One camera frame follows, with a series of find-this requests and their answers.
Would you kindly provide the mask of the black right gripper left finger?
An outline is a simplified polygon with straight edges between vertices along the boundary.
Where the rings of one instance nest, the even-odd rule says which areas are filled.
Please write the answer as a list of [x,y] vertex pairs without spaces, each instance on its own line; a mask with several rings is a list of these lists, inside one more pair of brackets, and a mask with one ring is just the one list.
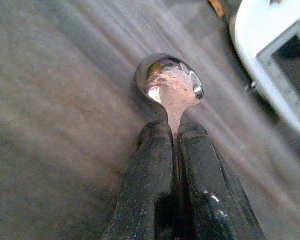
[[122,179],[104,240],[172,240],[177,205],[173,192],[173,141],[169,125],[146,124]]

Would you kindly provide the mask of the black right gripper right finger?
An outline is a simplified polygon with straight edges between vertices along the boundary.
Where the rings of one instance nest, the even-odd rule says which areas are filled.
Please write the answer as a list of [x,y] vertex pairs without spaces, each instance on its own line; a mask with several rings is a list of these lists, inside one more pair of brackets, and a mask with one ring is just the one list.
[[205,128],[178,130],[187,240],[263,240],[265,235],[238,178]]

